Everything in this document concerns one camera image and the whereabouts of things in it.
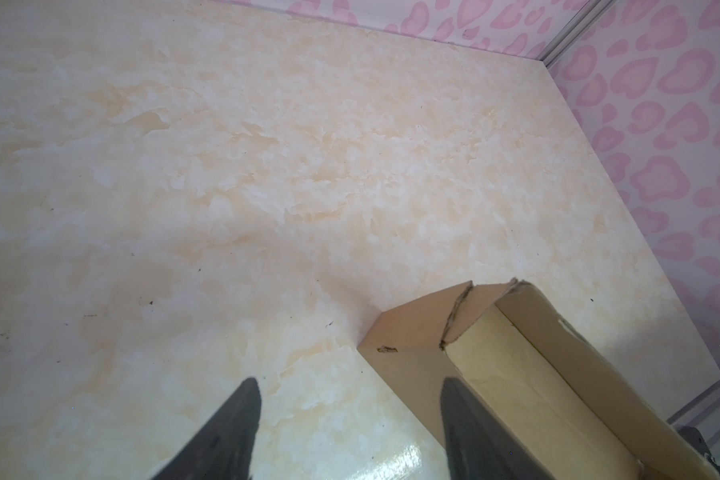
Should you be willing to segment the brown cardboard paper box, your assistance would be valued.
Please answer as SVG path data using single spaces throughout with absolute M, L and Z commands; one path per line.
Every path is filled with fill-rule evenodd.
M 359 352 L 445 448 L 460 379 L 549 479 L 716 479 L 533 284 L 465 282 L 379 315 Z

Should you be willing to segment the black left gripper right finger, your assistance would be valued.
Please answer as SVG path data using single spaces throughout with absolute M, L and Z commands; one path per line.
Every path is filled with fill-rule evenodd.
M 460 379 L 444 379 L 440 412 L 452 479 L 551 477 Z

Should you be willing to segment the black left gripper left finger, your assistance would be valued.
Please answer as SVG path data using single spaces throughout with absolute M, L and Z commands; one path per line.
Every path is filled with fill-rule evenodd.
M 258 382 L 249 377 L 154 479 L 249 479 L 261 407 Z

